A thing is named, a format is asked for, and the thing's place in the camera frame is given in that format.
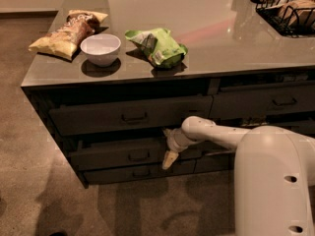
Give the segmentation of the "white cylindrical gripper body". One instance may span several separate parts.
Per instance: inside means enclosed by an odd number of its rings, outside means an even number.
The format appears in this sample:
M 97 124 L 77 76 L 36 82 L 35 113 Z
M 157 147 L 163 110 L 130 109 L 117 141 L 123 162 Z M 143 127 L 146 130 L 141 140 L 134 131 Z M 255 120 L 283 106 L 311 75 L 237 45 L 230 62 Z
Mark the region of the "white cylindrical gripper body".
M 168 148 L 176 152 L 182 152 L 195 144 L 195 141 L 189 139 L 180 128 L 173 129 L 166 142 Z

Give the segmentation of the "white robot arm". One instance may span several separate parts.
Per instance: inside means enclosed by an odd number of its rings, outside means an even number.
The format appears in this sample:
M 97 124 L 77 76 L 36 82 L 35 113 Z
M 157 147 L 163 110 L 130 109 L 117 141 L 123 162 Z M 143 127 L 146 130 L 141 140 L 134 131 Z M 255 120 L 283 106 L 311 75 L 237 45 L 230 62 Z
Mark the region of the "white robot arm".
M 162 163 L 213 142 L 235 152 L 235 236 L 314 236 L 309 188 L 315 184 L 315 139 L 276 126 L 220 126 L 191 116 L 166 129 Z

